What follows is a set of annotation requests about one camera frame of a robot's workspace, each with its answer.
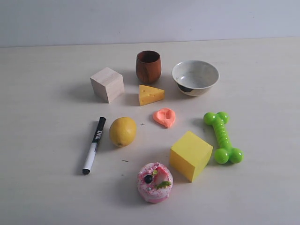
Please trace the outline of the white ceramic bowl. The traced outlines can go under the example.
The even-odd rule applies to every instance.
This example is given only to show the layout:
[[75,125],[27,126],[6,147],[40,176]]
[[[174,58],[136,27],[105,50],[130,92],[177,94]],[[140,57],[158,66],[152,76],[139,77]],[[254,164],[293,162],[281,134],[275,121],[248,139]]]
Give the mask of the white ceramic bowl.
[[180,92],[197,97],[207,92],[219,80],[218,70],[201,60],[187,60],[172,68],[172,78]]

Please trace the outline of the green plastic bone toy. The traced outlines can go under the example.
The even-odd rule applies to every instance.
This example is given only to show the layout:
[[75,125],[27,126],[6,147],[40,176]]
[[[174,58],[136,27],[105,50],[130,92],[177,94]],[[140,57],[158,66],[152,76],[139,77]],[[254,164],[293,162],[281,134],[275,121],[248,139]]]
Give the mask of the green plastic bone toy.
[[219,148],[215,150],[214,159],[219,164],[231,162],[233,164],[240,163],[243,160],[244,154],[238,148],[234,148],[230,142],[225,124],[229,120],[226,112],[212,113],[207,112],[204,117],[205,124],[212,126],[215,132]]

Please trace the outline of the brown wooden cup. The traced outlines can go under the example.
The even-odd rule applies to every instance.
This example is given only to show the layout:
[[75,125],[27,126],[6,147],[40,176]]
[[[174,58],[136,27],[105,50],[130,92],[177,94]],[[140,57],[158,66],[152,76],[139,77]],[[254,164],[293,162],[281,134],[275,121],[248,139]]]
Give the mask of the brown wooden cup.
[[146,50],[136,56],[136,75],[144,84],[156,82],[161,76],[161,58],[156,51]]

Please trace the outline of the pink toy cupcake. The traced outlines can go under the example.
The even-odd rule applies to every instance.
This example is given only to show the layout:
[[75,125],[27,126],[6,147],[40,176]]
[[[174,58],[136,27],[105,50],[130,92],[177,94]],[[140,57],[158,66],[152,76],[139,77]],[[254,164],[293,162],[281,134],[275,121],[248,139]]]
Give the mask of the pink toy cupcake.
[[148,163],[137,175],[138,192],[149,203],[164,201],[169,197],[172,187],[173,176],[162,163]]

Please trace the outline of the light wooden cube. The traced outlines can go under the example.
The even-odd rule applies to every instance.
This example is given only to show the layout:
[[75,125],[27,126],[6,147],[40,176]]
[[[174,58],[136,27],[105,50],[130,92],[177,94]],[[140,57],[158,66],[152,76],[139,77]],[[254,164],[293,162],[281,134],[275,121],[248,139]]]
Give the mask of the light wooden cube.
[[109,67],[91,76],[90,81],[94,93],[107,103],[125,92],[123,76]]

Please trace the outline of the pink orange putty lump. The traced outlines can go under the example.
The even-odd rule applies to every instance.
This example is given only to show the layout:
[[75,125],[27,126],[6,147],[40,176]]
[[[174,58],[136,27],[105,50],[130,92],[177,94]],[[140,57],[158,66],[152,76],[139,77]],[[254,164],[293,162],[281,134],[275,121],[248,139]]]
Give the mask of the pink orange putty lump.
[[154,112],[152,117],[154,121],[166,128],[170,128],[176,120],[175,111],[166,107]]

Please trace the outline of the yellow cheese wedge toy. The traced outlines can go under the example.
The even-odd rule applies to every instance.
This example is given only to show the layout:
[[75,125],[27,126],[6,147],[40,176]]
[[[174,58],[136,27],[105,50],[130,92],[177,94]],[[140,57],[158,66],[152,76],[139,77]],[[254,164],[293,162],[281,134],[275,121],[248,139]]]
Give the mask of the yellow cheese wedge toy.
[[139,85],[139,105],[151,104],[165,98],[165,91],[146,85]]

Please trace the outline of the black white marker pen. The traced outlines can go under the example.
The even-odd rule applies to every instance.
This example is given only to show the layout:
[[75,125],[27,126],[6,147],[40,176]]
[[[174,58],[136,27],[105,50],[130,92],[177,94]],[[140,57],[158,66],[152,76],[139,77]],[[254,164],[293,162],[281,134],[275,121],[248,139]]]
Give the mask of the black white marker pen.
[[98,149],[98,144],[100,143],[100,139],[102,136],[102,132],[103,132],[103,128],[106,122],[106,118],[105,117],[100,117],[98,124],[97,124],[97,128],[96,131],[94,133],[93,139],[92,139],[92,143],[87,155],[87,158],[85,160],[85,164],[83,166],[82,169],[82,173],[83,175],[88,175],[91,172],[91,168],[94,162],[94,158]]

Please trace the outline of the yellow foam cube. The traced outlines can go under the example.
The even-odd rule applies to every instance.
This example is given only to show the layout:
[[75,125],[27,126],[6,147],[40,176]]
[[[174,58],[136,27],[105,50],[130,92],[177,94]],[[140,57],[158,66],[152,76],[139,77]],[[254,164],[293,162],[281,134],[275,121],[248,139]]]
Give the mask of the yellow foam cube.
[[212,150],[213,146],[187,131],[170,148],[169,165],[192,182],[208,164]]

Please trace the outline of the yellow lemon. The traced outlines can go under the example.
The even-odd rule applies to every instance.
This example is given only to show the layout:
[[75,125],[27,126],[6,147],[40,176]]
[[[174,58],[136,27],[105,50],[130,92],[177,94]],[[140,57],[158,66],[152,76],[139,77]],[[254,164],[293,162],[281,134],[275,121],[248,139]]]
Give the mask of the yellow lemon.
[[116,119],[110,126],[109,136],[114,145],[125,147],[130,145],[136,136],[136,122],[130,117]]

